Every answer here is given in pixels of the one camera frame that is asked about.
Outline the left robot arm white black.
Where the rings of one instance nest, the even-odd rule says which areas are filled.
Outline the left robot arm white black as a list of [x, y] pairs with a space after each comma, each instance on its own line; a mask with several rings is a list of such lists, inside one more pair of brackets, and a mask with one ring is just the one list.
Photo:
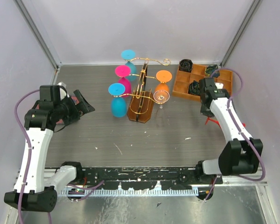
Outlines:
[[69, 126], [95, 109], [80, 90], [70, 96], [66, 88], [42, 85], [39, 99], [28, 110], [24, 123], [19, 124], [25, 136], [25, 149], [18, 179], [13, 191], [6, 192], [4, 202], [18, 211], [51, 212], [58, 193], [68, 184], [79, 185], [84, 180], [80, 162], [66, 161], [47, 181], [44, 180], [49, 143], [59, 121]]

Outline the red wine glass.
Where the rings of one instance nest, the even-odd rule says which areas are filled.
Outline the red wine glass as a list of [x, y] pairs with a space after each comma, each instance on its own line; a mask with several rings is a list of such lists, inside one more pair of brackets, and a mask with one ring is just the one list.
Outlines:
[[207, 117], [207, 119], [205, 121], [205, 125], [207, 125], [209, 122], [213, 122], [213, 123], [217, 124], [221, 129], [224, 129], [224, 130], [229, 130], [229, 131], [237, 130], [237, 127], [231, 118], [214, 119], [211, 117]]

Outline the orange wine glass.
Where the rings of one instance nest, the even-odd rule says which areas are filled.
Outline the orange wine glass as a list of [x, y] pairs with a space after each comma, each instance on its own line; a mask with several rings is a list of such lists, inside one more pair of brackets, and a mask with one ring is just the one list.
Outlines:
[[170, 88], [167, 83], [172, 79], [171, 72], [167, 70], [160, 70], [156, 73], [156, 79], [160, 82], [154, 91], [165, 90], [170, 92]]

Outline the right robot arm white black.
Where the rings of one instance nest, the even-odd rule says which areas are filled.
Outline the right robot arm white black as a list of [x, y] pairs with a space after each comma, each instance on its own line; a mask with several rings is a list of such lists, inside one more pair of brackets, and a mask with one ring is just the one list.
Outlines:
[[226, 145], [217, 159], [199, 161], [195, 167], [196, 180], [207, 183], [212, 176], [235, 175], [248, 179], [263, 168], [263, 143], [255, 139], [240, 122], [232, 98], [226, 89], [217, 88], [211, 77], [199, 81], [201, 114], [216, 118], [224, 134]]

